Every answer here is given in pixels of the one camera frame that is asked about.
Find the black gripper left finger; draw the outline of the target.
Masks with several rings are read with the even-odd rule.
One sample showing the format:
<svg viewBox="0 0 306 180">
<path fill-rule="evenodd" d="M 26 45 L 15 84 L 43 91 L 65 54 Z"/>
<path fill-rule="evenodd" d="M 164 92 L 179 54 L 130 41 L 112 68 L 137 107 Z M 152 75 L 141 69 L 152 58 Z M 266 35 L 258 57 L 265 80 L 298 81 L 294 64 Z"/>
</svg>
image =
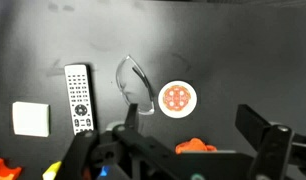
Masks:
<svg viewBox="0 0 306 180">
<path fill-rule="evenodd" d="M 129 178 L 132 162 L 119 132 L 138 130 L 138 105 L 128 107 L 122 122 L 113 122 L 102 134 L 97 130 L 77 133 L 59 168 L 59 180 L 96 180 L 107 166 L 117 166 Z"/>
</svg>

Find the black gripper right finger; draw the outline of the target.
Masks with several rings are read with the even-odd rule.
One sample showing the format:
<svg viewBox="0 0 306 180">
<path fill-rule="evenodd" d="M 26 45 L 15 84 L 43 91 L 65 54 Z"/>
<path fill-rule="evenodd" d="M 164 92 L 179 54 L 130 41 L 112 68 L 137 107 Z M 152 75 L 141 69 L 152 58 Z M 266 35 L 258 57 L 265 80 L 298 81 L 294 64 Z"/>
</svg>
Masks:
<svg viewBox="0 0 306 180">
<path fill-rule="evenodd" d="M 246 104 L 238 106 L 235 126 L 257 151 L 249 178 L 284 180 L 294 132 L 284 125 L 271 125 Z"/>
</svg>

